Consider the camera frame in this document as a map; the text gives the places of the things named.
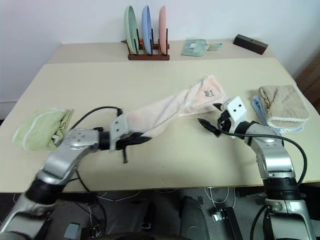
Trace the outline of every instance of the pink plate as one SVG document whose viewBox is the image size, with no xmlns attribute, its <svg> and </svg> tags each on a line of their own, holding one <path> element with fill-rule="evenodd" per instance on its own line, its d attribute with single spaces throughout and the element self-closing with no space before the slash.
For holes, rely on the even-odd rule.
<svg viewBox="0 0 320 240">
<path fill-rule="evenodd" d="M 161 52 L 166 54 L 166 6 L 162 6 L 159 14 L 159 40 L 160 40 L 160 49 Z"/>
</svg>

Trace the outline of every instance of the green plate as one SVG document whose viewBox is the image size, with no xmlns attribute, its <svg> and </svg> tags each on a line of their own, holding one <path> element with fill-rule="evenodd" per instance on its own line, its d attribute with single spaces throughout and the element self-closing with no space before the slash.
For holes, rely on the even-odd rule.
<svg viewBox="0 0 320 240">
<path fill-rule="evenodd" d="M 126 43 L 132 54 L 138 54 L 136 48 L 139 50 L 139 40 L 137 35 L 137 20 L 135 11 L 132 6 L 128 6 L 124 12 L 124 31 Z"/>
</svg>

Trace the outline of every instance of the printed logo on towel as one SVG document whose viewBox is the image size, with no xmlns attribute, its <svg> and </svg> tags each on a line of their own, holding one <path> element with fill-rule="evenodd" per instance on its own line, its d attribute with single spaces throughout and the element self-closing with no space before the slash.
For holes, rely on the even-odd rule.
<svg viewBox="0 0 320 240">
<path fill-rule="evenodd" d="M 205 90 L 203 92 L 204 92 L 204 95 L 208 98 L 211 98 L 214 96 L 214 92 L 212 90 Z"/>
</svg>

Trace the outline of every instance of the white wall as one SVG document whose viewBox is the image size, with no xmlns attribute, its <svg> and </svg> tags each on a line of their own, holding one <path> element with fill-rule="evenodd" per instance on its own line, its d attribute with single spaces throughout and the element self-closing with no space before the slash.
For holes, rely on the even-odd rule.
<svg viewBox="0 0 320 240">
<path fill-rule="evenodd" d="M 127 5 L 139 23 L 149 5 L 155 28 L 166 5 L 170 40 L 260 38 L 293 76 L 320 47 L 319 0 L 2 0 L 0 102 L 17 100 L 60 43 L 123 40 Z"/>
</svg>

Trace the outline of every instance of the pink towel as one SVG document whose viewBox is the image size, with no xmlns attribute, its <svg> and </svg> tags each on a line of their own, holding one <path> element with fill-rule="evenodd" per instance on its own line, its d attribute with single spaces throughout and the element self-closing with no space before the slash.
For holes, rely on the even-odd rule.
<svg viewBox="0 0 320 240">
<path fill-rule="evenodd" d="M 209 75 L 177 95 L 130 111 L 125 115 L 134 132 L 144 133 L 143 137 L 154 138 L 162 133 L 175 117 L 216 110 L 213 104 L 223 104 L 227 99 L 216 78 Z"/>
</svg>

